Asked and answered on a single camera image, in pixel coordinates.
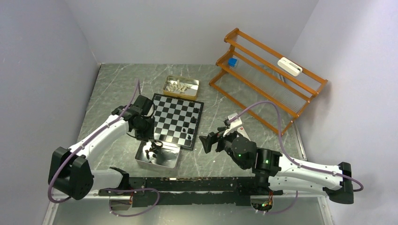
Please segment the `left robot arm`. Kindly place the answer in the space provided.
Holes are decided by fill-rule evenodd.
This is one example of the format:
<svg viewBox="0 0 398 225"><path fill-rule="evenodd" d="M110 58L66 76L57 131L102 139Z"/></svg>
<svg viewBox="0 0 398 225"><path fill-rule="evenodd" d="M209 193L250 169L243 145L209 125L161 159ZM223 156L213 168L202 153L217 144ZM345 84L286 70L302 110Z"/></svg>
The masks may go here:
<svg viewBox="0 0 398 225"><path fill-rule="evenodd" d="M108 189L123 195L129 191L130 176L116 167L93 170L90 161L110 147L120 137L134 132L133 138L149 142L154 140L154 102L139 95L134 103L115 108L96 130L68 148L57 148L51 157L47 196L54 203L52 190L81 200L93 190Z"/></svg>

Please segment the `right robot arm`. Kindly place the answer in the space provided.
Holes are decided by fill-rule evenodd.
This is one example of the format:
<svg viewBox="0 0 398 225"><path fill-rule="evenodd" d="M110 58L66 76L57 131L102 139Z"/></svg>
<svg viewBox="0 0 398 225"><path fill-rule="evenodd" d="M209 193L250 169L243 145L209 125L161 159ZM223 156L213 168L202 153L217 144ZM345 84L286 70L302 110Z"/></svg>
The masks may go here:
<svg viewBox="0 0 398 225"><path fill-rule="evenodd" d="M216 152L225 151L239 168L250 169L255 175L253 189L258 194L294 190L325 195L335 203L354 203L352 168L347 162L320 165L288 158L279 151L258 147L237 132L229 135L211 132L199 139L205 153L216 144Z"/></svg>

